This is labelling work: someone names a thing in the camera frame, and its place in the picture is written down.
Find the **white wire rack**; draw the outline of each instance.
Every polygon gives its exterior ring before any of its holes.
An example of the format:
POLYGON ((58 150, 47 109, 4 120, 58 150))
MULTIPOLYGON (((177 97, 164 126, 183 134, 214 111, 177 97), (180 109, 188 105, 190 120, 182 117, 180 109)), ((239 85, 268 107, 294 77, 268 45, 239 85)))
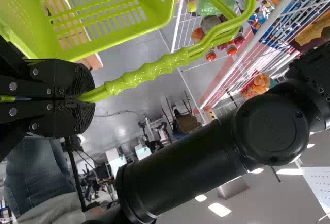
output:
MULTIPOLYGON (((329 8, 330 2, 330 0, 296 0, 296 4, 299 3, 299 5, 292 5, 287 9, 291 1, 281 0, 254 36, 251 36, 252 31, 250 30, 249 35, 252 39, 245 42, 242 53, 233 56, 233 64, 202 103, 194 99, 189 89, 189 83, 184 78, 184 71, 187 69, 180 71, 194 102, 196 105, 200 104, 198 105, 199 111, 204 107, 217 106, 221 100, 229 97, 227 91, 232 95, 239 93, 257 73, 267 73, 273 78, 283 74, 288 63, 299 54, 289 43, 300 28, 306 27, 321 16, 329 8), (268 35, 272 35, 276 39, 271 39, 268 35)), ((202 20, 202 17, 193 16, 187 11, 184 0, 179 1, 175 18, 173 40, 167 43, 171 53, 193 43, 191 33, 200 27, 202 20)), ((228 56, 222 54, 217 60, 227 59, 228 56)), ((213 62, 201 63, 192 68, 198 70, 198 67, 208 63, 213 62)))
MULTIPOLYGON (((282 72, 281 74, 277 75, 276 78, 274 78, 276 83, 280 83, 287 79, 284 75, 285 72, 286 71, 282 72)), ((234 111, 237 107, 240 107, 244 102, 245 99, 242 95, 232 95, 230 93, 229 98, 221 100, 216 107, 212 108, 212 112, 216 115, 217 119, 221 120, 226 115, 230 115, 232 111, 234 111)))

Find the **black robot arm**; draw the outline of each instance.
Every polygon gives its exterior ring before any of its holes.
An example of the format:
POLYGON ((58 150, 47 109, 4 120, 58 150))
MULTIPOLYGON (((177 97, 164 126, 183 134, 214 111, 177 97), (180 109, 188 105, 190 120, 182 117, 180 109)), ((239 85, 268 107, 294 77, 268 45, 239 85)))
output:
MULTIPOLYGON (((89 127, 95 105, 76 100, 95 88, 86 67, 56 59, 26 65, 1 38, 0 47, 1 95, 16 98, 0 103, 0 159, 15 146, 12 137, 18 141, 26 132, 67 137, 89 127)), ((329 54, 325 44, 302 56, 290 65, 288 80, 225 119, 121 167, 116 181, 121 207, 102 223, 153 223, 160 214, 257 167, 298 158, 310 132, 330 126, 329 54)))
POLYGON ((152 223, 166 211, 258 167, 297 159, 310 132, 330 125, 329 53, 324 45, 304 55, 290 64, 288 80, 246 101, 225 119, 121 167, 117 220, 152 223))

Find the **jeans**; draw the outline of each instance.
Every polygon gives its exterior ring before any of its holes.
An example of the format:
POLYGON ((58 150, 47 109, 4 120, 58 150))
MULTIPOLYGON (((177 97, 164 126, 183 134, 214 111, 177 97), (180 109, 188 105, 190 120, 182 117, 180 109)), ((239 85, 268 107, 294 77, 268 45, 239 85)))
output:
POLYGON ((59 140, 25 137, 7 159, 4 195, 16 218, 75 191, 59 140))

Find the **lime green shopping basket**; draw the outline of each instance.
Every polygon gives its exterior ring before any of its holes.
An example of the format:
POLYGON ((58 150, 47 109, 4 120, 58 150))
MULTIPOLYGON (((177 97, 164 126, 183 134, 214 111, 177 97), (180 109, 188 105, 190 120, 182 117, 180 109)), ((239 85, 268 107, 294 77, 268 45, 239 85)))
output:
MULTIPOLYGON (((177 0, 1 0, 0 35, 29 58, 77 61, 165 26, 173 17, 177 0)), ((237 16, 222 0, 211 0, 226 16, 200 43, 144 64, 120 78, 79 97, 97 102, 144 81, 170 73, 201 58, 210 48, 232 40, 255 9, 245 0, 237 16)))
POLYGON ((0 0, 0 35, 28 58, 77 61, 165 26, 177 0, 0 0))

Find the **basket handle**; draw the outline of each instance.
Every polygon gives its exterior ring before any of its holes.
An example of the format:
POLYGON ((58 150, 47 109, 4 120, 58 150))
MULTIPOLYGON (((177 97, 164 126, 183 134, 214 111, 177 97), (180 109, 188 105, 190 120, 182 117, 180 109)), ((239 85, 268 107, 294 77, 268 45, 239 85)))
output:
POLYGON ((126 89, 135 88, 145 81, 154 80, 162 74, 171 73, 178 67, 187 66, 201 58, 215 45, 231 40, 237 34, 239 27, 251 16, 256 5, 256 0, 246 0, 246 9, 243 14, 236 16, 223 1, 211 1, 219 10, 225 11, 224 15, 228 15, 231 19, 212 28, 200 43, 184 47, 174 54, 164 55, 158 61, 146 63, 136 71, 124 73, 118 79, 107 81, 101 87, 82 94, 79 99, 84 102, 98 102, 113 95, 118 95, 126 89))

